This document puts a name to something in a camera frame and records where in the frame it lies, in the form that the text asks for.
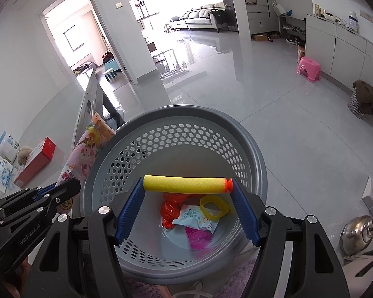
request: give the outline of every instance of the small stool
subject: small stool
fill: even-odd
[[[297,74],[305,69],[307,72],[307,80],[313,83],[314,81],[321,80],[321,65],[309,57],[301,57],[300,63],[297,68]]]
[[[109,82],[109,80],[113,77],[115,78],[116,72],[113,70],[113,68],[108,69],[107,71],[104,72],[106,80]]]

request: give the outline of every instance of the yellow rubber band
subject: yellow rubber band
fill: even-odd
[[[204,207],[204,205],[208,203],[216,204],[221,209],[221,213],[216,216],[210,214],[207,211],[207,209]],[[220,217],[224,216],[226,213],[229,212],[230,207],[227,205],[227,203],[222,198],[215,196],[215,195],[207,195],[200,199],[200,210],[208,219],[218,220]]]

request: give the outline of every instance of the doorway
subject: doorway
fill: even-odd
[[[40,18],[68,73],[84,90],[92,69],[107,94],[131,81],[93,0],[57,0]]]

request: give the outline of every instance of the red plastic bag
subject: red plastic bag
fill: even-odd
[[[192,197],[201,197],[202,195],[195,194],[175,194],[175,193],[164,193],[164,202],[160,208],[160,215],[162,216],[162,226],[167,230],[174,227],[172,224],[173,219],[177,219],[180,216],[180,208],[184,201]]]

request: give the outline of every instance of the gray sofa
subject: gray sofa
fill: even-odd
[[[206,29],[220,29],[228,28],[227,23],[217,23],[216,18],[210,11],[223,10],[225,11],[224,4],[222,2],[216,4],[207,4],[198,8],[192,8],[185,12],[178,21],[171,21],[170,26],[173,29],[186,28],[206,28]]]

